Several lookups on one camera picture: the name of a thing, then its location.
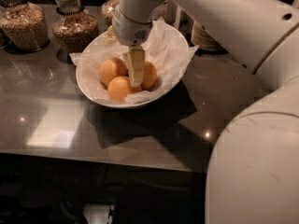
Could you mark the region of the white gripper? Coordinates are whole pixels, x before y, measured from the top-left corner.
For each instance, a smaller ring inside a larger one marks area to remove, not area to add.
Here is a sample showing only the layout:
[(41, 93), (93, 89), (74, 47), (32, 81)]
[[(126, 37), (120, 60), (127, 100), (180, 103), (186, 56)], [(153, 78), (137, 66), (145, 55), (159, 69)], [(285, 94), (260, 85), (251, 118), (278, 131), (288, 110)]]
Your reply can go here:
[(150, 35), (152, 22), (140, 23), (124, 16), (120, 7), (116, 7), (112, 18), (112, 26), (105, 33), (104, 44), (113, 46), (117, 40), (121, 45), (129, 47), (123, 53), (123, 59), (128, 69), (130, 84), (138, 87), (143, 82), (145, 51), (141, 46)]

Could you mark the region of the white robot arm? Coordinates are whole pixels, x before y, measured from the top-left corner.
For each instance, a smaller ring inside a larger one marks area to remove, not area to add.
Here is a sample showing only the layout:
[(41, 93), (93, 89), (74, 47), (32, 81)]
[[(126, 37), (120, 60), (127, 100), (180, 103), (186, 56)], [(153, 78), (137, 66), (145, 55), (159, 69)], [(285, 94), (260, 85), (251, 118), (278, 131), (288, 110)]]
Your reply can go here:
[[(214, 147), (185, 154), (204, 178), (203, 204), (179, 201), (158, 208), (159, 224), (299, 224), (298, 11), (278, 0), (173, 0), (200, 22), (238, 62), (208, 68), (196, 81), (200, 113), (238, 111)], [(133, 41), (150, 6), (121, 0), (118, 36)]]

